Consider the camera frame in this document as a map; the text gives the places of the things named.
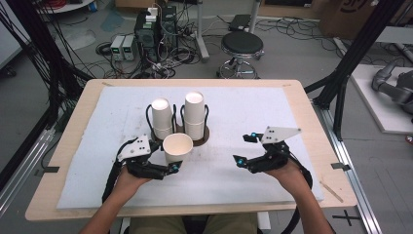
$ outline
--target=person's hand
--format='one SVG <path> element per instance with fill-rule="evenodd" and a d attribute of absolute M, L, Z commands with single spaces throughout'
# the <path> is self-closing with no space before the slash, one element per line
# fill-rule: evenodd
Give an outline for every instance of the person's hand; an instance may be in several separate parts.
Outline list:
<path fill-rule="evenodd" d="M 127 201 L 136 193 L 137 189 L 150 180 L 151 178 L 135 177 L 128 173 L 126 167 L 123 167 L 110 196 L 116 197 L 120 201 L 127 203 Z"/>
<path fill-rule="evenodd" d="M 276 178 L 293 197 L 311 190 L 299 167 L 291 160 L 282 168 L 265 173 Z"/>

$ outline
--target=white foam board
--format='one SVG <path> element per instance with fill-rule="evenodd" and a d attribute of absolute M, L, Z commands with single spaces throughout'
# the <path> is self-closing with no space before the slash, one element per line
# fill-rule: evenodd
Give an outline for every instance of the white foam board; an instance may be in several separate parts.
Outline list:
<path fill-rule="evenodd" d="M 233 154 L 247 158 L 264 154 L 261 144 L 244 142 L 245 134 L 264 133 L 267 126 L 298 127 L 282 89 L 106 87 L 73 157 L 57 208 L 99 207 L 119 147 L 131 138 L 150 134 L 147 105 L 155 98 L 167 98 L 179 109 L 191 91 L 203 93 L 209 106 L 208 142 L 194 147 L 178 174 L 140 187 L 126 207 L 293 201 L 275 179 L 240 169 L 233 159 Z M 286 143 L 318 181 L 301 136 Z M 156 151 L 150 161 L 165 165 L 164 152 Z M 323 199 L 317 182 L 313 191 L 318 200 Z"/>
<path fill-rule="evenodd" d="M 382 133 L 412 134 L 413 115 L 404 112 L 389 96 L 371 88 L 374 75 L 382 68 L 383 66 L 361 64 L 353 72 L 352 79 Z M 395 86 L 398 75 L 410 70 L 411 67 L 396 67 L 387 82 Z"/>

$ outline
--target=floor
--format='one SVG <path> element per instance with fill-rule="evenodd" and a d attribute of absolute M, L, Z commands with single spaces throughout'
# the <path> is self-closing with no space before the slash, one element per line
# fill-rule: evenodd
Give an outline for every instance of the floor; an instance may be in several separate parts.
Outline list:
<path fill-rule="evenodd" d="M 222 6 L 219 11 L 214 8 L 218 2 Z M 227 25 L 216 15 L 221 16 L 225 21 L 231 21 L 235 14 L 249 13 L 251 4 L 248 0 L 237 0 L 237 8 L 234 9 L 234 1 L 221 2 L 210 0 L 204 3 L 203 23 L 204 28 L 208 29 L 204 35 L 210 54 L 209 61 L 178 66 L 175 68 L 176 74 L 173 78 L 215 78 L 218 66 L 229 59 L 219 48 L 219 35 L 227 33 Z M 86 28 L 94 33 L 95 42 L 75 52 L 87 65 L 90 73 L 96 77 L 107 77 L 112 75 L 108 72 L 110 67 L 101 56 L 94 52 L 95 47 L 102 42 L 111 41 L 118 33 L 132 33 L 135 15 L 118 13 L 113 9 L 113 2 L 110 0 L 98 1 L 98 6 L 99 10 L 96 13 L 81 9 L 60 14 L 56 16 L 56 19 L 62 24 L 63 33 L 64 30 L 73 28 L 77 30 Z M 195 15 L 194 6 L 190 8 L 191 20 Z M 329 75 L 340 62 L 340 54 L 331 40 L 314 39 L 298 33 L 313 32 L 318 35 L 316 22 L 301 22 L 300 27 L 297 24 L 293 25 L 296 29 L 293 35 L 285 34 L 285 24 L 274 26 L 274 22 L 268 22 L 268 19 L 265 19 L 259 22 L 255 31 L 265 45 L 265 56 L 261 60 L 251 61 L 261 79 L 297 79 L 306 87 Z M 412 66 L 407 59 L 384 50 L 384 46 L 383 44 L 375 45 L 362 63 L 383 65 L 384 61 L 397 59 L 399 65 Z M 17 76 L 8 77 L 1 74 L 0 77 L 0 98 L 3 100 L 0 103 L 0 170 L 4 169 L 48 107 L 47 89 L 27 57 L 17 56 L 11 62 L 11 66 L 17 72 Z M 125 70 L 132 69 L 134 66 L 135 63 L 123 64 Z M 87 70 L 82 64 L 78 64 L 78 67 Z M 319 91 L 310 93 L 309 98 L 316 97 L 318 93 Z M 334 113 L 334 106 L 333 101 L 331 103 L 332 113 Z M 59 135 L 60 133 L 56 134 L 51 146 L 58 140 Z M 406 181 L 413 177 L 411 170 L 413 146 L 405 141 L 404 135 L 380 132 L 351 81 L 348 84 L 346 95 L 342 137 L 368 201 L 378 219 L 381 231 L 383 233 L 411 233 L 413 185 Z M 45 164 L 52 154 L 53 149 L 45 156 L 43 160 Z M 86 223 L 84 219 L 56 222 L 25 220 L 25 210 L 41 179 L 38 176 L 41 170 L 39 164 L 30 173 L 9 207 L 2 210 L 5 211 L 4 213 L 0 213 L 2 233 L 74 233 Z M 326 209 L 324 212 L 338 233 L 365 233 L 361 221 L 357 219 L 359 214 L 356 208 Z M 345 213 L 353 218 L 340 217 L 345 216 Z M 280 233 L 291 215 L 291 211 L 270 212 L 272 224 L 270 233 Z M 114 223 L 112 233 L 117 233 L 120 222 L 121 220 L 118 219 Z M 294 233 L 302 233 L 302 228 L 297 227 Z"/>

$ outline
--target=paper cup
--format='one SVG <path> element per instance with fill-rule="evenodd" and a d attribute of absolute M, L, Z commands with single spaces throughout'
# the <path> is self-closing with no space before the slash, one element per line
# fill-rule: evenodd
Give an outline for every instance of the paper cup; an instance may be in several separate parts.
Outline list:
<path fill-rule="evenodd" d="M 198 140 L 204 137 L 205 122 L 200 124 L 190 124 L 185 121 L 185 134 L 192 140 Z"/>
<path fill-rule="evenodd" d="M 152 105 L 152 125 L 154 129 L 167 130 L 172 128 L 172 110 L 167 99 L 156 98 Z"/>
<path fill-rule="evenodd" d="M 154 134 L 158 139 L 165 139 L 167 136 L 172 134 L 172 127 L 166 130 L 159 130 L 154 128 Z"/>
<path fill-rule="evenodd" d="M 163 142 L 167 163 L 184 161 L 193 146 L 192 139 L 185 134 L 167 136 Z"/>
<path fill-rule="evenodd" d="M 206 118 L 204 96 L 200 92 L 190 92 L 185 97 L 185 121 L 190 124 L 200 124 Z"/>

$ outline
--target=wooden table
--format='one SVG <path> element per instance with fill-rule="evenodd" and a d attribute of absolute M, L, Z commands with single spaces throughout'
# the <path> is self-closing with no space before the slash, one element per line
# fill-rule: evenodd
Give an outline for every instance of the wooden table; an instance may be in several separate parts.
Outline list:
<path fill-rule="evenodd" d="M 56 174 L 44 174 L 26 211 L 28 220 L 58 220 L 91 217 L 96 209 L 58 210 L 56 204 L 64 186 L 66 175 L 84 130 L 94 112 L 100 92 L 106 86 L 116 87 L 274 87 L 283 88 L 295 121 L 302 129 L 302 139 L 320 181 L 323 208 L 350 207 L 357 203 L 356 195 L 342 170 L 333 170 L 338 163 L 319 119 L 303 87 L 296 80 L 92 80 L 90 81 L 67 124 L 67 127 L 49 164 L 59 167 Z M 184 207 L 123 208 L 118 216 L 200 215 L 260 212 L 294 209 L 293 204 L 237 204 L 202 205 Z"/>

